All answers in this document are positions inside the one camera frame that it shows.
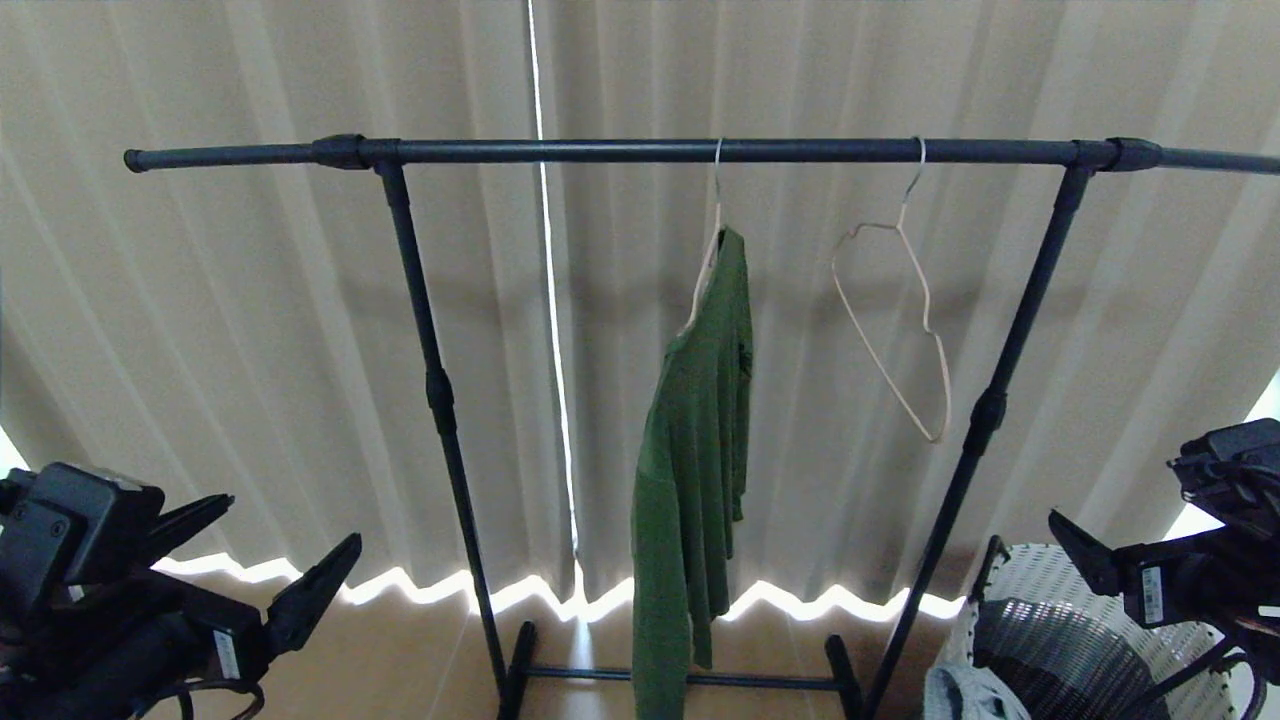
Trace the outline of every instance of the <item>black garment rack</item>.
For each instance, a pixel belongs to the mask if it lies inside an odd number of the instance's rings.
[[[942,506],[929,533],[915,582],[906,598],[884,651],[883,660],[867,693],[865,702],[845,643],[840,635],[826,642],[831,662],[831,679],[783,678],[768,675],[691,674],[689,682],[704,685],[736,685],[832,691],[840,693],[841,706],[849,719],[870,720],[876,716],[893,669],[902,655],[908,634],[915,621],[920,600],[938,566],[947,537],[955,525],[978,460],[991,437],[1000,428],[1007,405],[1009,382],[1030,334],[1036,313],[1053,274],[1071,219],[1080,205],[1084,190],[1094,173],[1120,173],[1152,168],[1184,168],[1196,170],[1230,170],[1280,174],[1280,158],[1211,150],[1161,147],[1138,138],[1115,137],[1101,141],[1034,141],[1034,140],[925,140],[929,163],[970,163],[993,165],[1061,165],[1065,168],[1053,214],[1041,241],[1039,252],[1023,291],[1014,320],[1009,328],[1000,360],[991,383],[974,404],[969,416],[960,460],[951,477]],[[164,168],[197,168],[218,165],[319,164],[343,170],[372,169],[381,177],[387,202],[390,205],[396,237],[399,241],[404,278],[408,282],[413,318],[426,364],[426,398],[444,448],[458,524],[466,546],[467,564],[475,582],[480,619],[484,625],[493,676],[498,687],[500,720],[520,716],[520,707],[529,678],[576,678],[596,680],[628,680],[628,670],[585,667],[553,667],[534,664],[536,630],[525,623],[516,638],[511,664],[507,665],[494,623],[480,560],[471,495],[467,489],[462,450],[458,445],[457,420],[453,413],[453,389],[440,363],[426,279],[419,256],[417,237],[410,213],[404,165],[410,163],[481,164],[481,163],[705,163],[716,160],[719,147],[722,163],[918,163],[920,142],[901,140],[371,140],[360,135],[339,135],[310,143],[197,147],[182,150],[127,150],[124,164],[136,173]]]

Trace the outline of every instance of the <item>green shirt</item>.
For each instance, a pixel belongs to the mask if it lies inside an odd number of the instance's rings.
[[[636,717],[680,717],[689,648],[712,666],[728,611],[732,521],[742,519],[751,307],[742,236],[724,228],[694,323],[667,348],[645,421],[631,507]]]

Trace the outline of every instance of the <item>clothes hanger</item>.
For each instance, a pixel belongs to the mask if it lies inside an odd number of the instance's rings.
[[[879,369],[881,375],[884,377],[884,382],[888,383],[888,388],[893,391],[893,396],[897,397],[897,402],[902,406],[902,410],[906,410],[906,414],[911,418],[911,421],[915,423],[915,427],[920,430],[924,438],[928,439],[931,443],[937,445],[942,442],[942,439],[947,434],[947,429],[951,427],[951,370],[950,368],[947,368],[947,354],[946,350],[943,350],[942,347],[942,338],[929,325],[929,305],[932,301],[929,296],[929,281],[925,279],[924,270],[920,268],[920,261],[915,258],[915,251],[911,250],[911,242],[906,238],[906,231],[902,229],[902,223],[906,220],[906,206],[911,199],[911,191],[915,190],[915,183],[920,181],[920,174],[924,173],[924,163],[927,159],[924,138],[916,137],[915,140],[920,142],[920,164],[915,168],[915,177],[911,178],[911,184],[906,186],[906,192],[902,193],[902,208],[897,213],[897,223],[892,225],[886,225],[883,223],[859,223],[858,225],[854,227],[854,229],[841,236],[840,241],[836,242],[836,249],[831,254],[831,277],[833,281],[836,281],[836,292],[840,293],[840,300],[845,304],[845,310],[849,311],[849,319],[854,322],[854,329],[858,331],[858,337],[861,338],[863,345],[867,347],[867,352],[870,354],[872,356],[872,361],[876,363],[876,368]],[[891,378],[888,375],[888,370],[884,369],[884,364],[881,363],[879,355],[876,352],[876,348],[873,348],[870,341],[867,340],[867,333],[863,332],[863,325],[861,323],[858,322],[858,316],[854,314],[854,306],[849,302],[849,297],[845,295],[845,288],[841,287],[840,284],[840,273],[837,264],[840,259],[840,249],[845,245],[846,241],[855,240],[858,237],[858,233],[863,232],[864,229],[882,229],[897,233],[899,240],[902,241],[902,247],[906,249],[906,256],[911,259],[911,266],[915,269],[915,277],[919,278],[920,281],[920,288],[924,291],[924,313],[920,318],[920,325],[924,328],[924,333],[933,338],[933,342],[938,348],[938,366],[942,372],[942,395],[946,398],[946,409],[942,414],[942,427],[938,428],[937,433],[932,433],[929,432],[928,428],[924,427],[924,423],[920,421],[919,415],[915,414],[915,410],[911,409],[911,405],[906,401],[905,397],[902,397],[902,391],[897,388],[897,384],[893,382],[893,378]]]
[[[698,270],[698,282],[694,284],[694,302],[692,309],[689,313],[689,322],[685,323],[686,329],[694,324],[694,318],[698,316],[698,310],[703,304],[703,293],[707,292],[707,283],[710,282],[712,278],[712,268],[716,266],[716,259],[719,255],[719,237],[721,231],[724,229],[724,214],[721,205],[719,188],[719,151],[723,145],[723,137],[716,142],[716,164],[712,169],[712,178],[716,184],[716,227],[712,228],[712,237],[707,241],[707,250],[703,251],[703,264]]]

